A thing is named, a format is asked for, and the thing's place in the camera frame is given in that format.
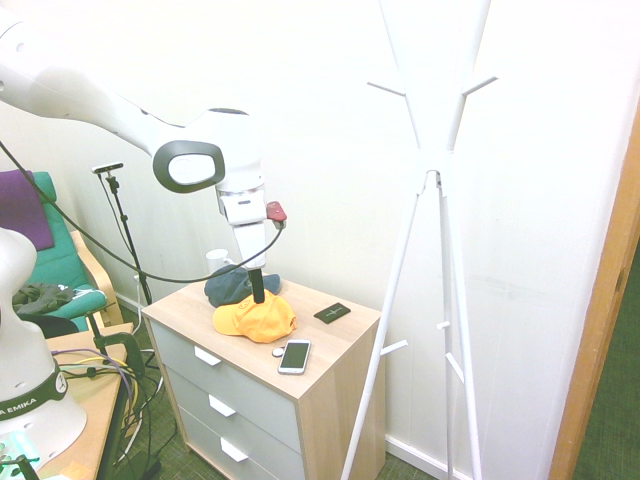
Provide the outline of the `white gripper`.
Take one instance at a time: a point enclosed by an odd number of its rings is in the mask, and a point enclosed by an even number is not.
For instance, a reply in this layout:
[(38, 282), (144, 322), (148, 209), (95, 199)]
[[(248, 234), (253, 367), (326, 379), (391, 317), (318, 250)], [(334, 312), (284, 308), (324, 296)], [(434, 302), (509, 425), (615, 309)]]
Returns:
[(242, 195), (220, 197), (229, 225), (232, 227), (245, 267), (256, 304), (265, 301), (262, 271), (266, 264), (266, 204), (263, 192), (249, 192)]

